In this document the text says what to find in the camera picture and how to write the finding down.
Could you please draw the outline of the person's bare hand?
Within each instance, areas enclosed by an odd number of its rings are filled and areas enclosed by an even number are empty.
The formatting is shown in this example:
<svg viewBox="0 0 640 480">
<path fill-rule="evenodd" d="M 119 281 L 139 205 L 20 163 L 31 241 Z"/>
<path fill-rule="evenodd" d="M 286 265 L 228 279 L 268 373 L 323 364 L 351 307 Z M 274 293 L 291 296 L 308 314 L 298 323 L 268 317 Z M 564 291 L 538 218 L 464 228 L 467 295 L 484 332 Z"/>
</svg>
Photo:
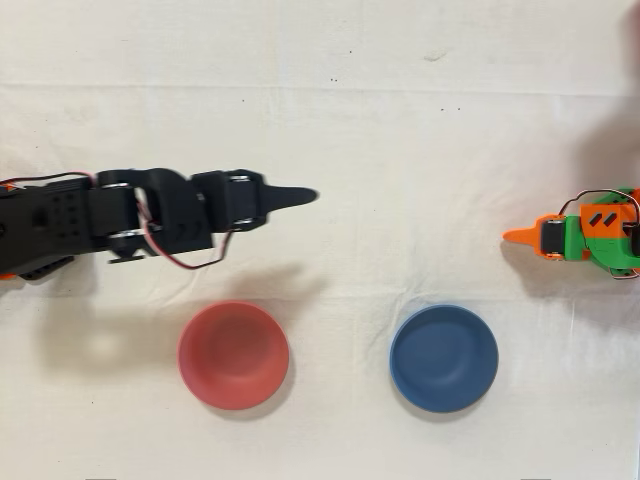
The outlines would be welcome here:
<svg viewBox="0 0 640 480">
<path fill-rule="evenodd" d="M 625 73 L 635 89 L 639 89 L 640 5 L 634 1 L 621 22 L 621 55 Z"/>
</svg>

